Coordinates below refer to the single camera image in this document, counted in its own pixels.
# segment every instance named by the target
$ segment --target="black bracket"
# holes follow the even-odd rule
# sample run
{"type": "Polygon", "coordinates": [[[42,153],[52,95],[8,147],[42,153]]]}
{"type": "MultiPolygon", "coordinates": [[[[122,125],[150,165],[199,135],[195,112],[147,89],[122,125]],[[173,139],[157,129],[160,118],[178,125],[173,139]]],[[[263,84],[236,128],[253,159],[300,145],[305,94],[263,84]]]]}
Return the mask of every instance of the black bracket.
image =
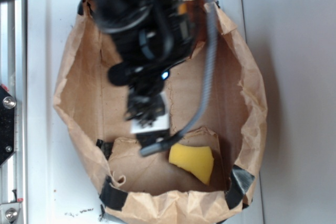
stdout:
{"type": "Polygon", "coordinates": [[[0,86],[0,166],[14,153],[15,99],[0,86]]]}

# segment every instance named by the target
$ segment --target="blue led light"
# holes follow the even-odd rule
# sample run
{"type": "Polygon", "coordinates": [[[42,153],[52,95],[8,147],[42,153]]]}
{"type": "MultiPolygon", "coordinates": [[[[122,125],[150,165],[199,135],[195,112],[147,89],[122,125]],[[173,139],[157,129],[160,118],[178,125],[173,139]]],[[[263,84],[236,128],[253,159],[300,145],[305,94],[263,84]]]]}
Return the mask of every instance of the blue led light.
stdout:
{"type": "Polygon", "coordinates": [[[169,72],[168,72],[168,71],[164,72],[164,73],[161,75],[161,77],[162,77],[163,80],[167,79],[167,78],[169,77],[169,72]]]}

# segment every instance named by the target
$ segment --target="screw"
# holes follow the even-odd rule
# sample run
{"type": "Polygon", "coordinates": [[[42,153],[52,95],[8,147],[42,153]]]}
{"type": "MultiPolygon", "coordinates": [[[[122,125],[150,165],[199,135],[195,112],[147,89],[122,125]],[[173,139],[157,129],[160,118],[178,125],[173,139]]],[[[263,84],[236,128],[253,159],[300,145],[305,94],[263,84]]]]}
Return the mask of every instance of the screw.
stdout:
{"type": "Polygon", "coordinates": [[[2,101],[3,106],[10,110],[15,107],[16,101],[13,97],[5,97],[5,99],[2,101]]]}
{"type": "Polygon", "coordinates": [[[17,211],[14,208],[9,208],[5,213],[6,219],[9,222],[15,221],[17,219],[17,211]]]}
{"type": "Polygon", "coordinates": [[[6,147],[6,152],[11,152],[12,149],[13,149],[13,148],[12,148],[11,146],[7,146],[7,147],[6,147]]]}

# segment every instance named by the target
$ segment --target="paper bag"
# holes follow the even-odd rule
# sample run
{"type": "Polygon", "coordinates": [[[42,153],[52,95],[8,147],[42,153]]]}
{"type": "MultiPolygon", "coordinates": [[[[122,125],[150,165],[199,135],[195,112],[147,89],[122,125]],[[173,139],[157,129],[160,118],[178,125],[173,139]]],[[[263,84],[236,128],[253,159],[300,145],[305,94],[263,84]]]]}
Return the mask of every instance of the paper bag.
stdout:
{"type": "MultiPolygon", "coordinates": [[[[172,134],[196,112],[204,71],[207,6],[203,0],[186,3],[191,20],[200,29],[190,58],[171,69],[165,84],[172,134]]],[[[123,174],[111,172],[113,165],[96,146],[97,140],[112,143],[120,137],[135,137],[130,134],[130,122],[123,120],[128,89],[115,87],[107,79],[108,69],[121,58],[110,36],[102,34],[95,25],[93,6],[91,0],[82,0],[65,47],[54,107],[68,126],[106,212],[130,224],[202,224],[220,222],[242,211],[243,204],[251,204],[261,166],[267,103],[262,76],[236,25],[216,7],[218,48],[212,95],[206,112],[193,127],[194,131],[217,135],[222,161],[219,187],[176,187],[169,191],[156,187],[155,192],[149,193],[146,190],[162,183],[160,176],[153,176],[151,182],[146,180],[145,185],[139,183],[126,191],[122,187],[123,174]]],[[[120,165],[123,170],[131,166],[127,162],[120,165]]],[[[154,168],[148,163],[147,169],[154,168]]]]}
{"type": "Polygon", "coordinates": [[[186,134],[180,143],[211,148],[214,168],[210,185],[203,184],[191,173],[170,164],[168,162],[169,151],[143,158],[139,154],[140,145],[136,140],[119,137],[114,142],[112,155],[109,158],[112,176],[119,182],[117,187],[125,191],[147,192],[154,196],[172,190],[224,190],[225,182],[218,135],[202,127],[186,134]]]}

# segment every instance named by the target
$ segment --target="sponge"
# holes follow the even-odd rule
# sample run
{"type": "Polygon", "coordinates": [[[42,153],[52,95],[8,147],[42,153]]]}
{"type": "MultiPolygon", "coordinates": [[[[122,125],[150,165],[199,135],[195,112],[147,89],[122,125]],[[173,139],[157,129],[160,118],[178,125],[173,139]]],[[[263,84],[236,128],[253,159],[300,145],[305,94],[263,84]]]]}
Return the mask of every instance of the sponge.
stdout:
{"type": "Polygon", "coordinates": [[[210,184],[214,158],[209,146],[191,147],[174,144],[169,153],[169,163],[192,173],[205,185],[210,184]]]}

